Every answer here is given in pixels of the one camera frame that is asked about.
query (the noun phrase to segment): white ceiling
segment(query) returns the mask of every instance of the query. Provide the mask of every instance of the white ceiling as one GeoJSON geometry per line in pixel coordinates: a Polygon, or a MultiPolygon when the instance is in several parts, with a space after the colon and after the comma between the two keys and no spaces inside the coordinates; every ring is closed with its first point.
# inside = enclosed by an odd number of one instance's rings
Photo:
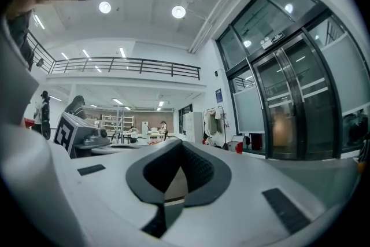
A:
{"type": "MultiPolygon", "coordinates": [[[[61,84],[47,88],[49,95],[68,102],[71,85],[61,84]]],[[[164,101],[162,108],[177,109],[189,97],[194,98],[200,92],[157,89],[147,87],[124,87],[124,86],[101,86],[101,85],[78,85],[76,95],[82,95],[86,105],[111,106],[117,104],[112,99],[118,99],[125,106],[132,109],[149,108],[157,110],[160,101],[164,101]]]]}
{"type": "Polygon", "coordinates": [[[218,0],[195,0],[189,4],[184,0],[107,0],[112,5],[109,14],[99,11],[101,1],[40,5],[36,13],[46,29],[36,27],[31,20],[30,30],[48,50],[85,39],[138,40],[188,49],[204,22],[190,11],[205,18],[218,0]],[[178,4],[188,9],[184,19],[171,15],[178,4]]]}

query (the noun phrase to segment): white cabinet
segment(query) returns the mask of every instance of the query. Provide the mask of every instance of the white cabinet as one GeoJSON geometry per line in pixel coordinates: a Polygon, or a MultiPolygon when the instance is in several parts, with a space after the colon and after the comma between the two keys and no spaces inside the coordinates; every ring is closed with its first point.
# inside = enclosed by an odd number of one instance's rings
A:
{"type": "Polygon", "coordinates": [[[202,143],[203,140],[203,114],[202,112],[190,112],[183,115],[186,141],[202,143]]]}

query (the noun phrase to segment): white locker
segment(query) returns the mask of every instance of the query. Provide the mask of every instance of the white locker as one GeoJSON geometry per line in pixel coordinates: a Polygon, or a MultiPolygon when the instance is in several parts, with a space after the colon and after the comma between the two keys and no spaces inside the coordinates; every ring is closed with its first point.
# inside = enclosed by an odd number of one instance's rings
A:
{"type": "Polygon", "coordinates": [[[149,123],[147,121],[142,121],[142,137],[143,139],[146,139],[146,134],[148,134],[148,125],[149,123]]]}
{"type": "Polygon", "coordinates": [[[202,143],[203,140],[203,114],[202,112],[190,112],[183,116],[186,141],[202,143]]]}

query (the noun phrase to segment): black vent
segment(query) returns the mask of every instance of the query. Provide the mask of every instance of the black vent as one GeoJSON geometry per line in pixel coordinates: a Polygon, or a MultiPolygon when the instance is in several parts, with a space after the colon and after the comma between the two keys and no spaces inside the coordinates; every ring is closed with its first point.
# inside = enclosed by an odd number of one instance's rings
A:
{"type": "Polygon", "coordinates": [[[279,189],[263,191],[262,194],[290,234],[310,224],[310,220],[279,189]]]}

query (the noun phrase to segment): glass door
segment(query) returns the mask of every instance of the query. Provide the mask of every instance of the glass door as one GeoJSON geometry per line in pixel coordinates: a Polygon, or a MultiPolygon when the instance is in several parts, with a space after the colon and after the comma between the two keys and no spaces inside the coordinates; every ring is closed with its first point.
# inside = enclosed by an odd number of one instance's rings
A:
{"type": "Polygon", "coordinates": [[[266,115],[269,158],[299,159],[302,127],[298,125],[297,95],[287,67],[276,51],[253,65],[266,115]]]}
{"type": "Polygon", "coordinates": [[[306,125],[304,159],[333,158],[337,136],[336,101],[322,60],[304,34],[286,43],[279,53],[296,81],[306,125]]]}
{"type": "Polygon", "coordinates": [[[267,156],[333,158],[336,102],[328,73],[304,34],[253,65],[265,106],[267,156]]]}

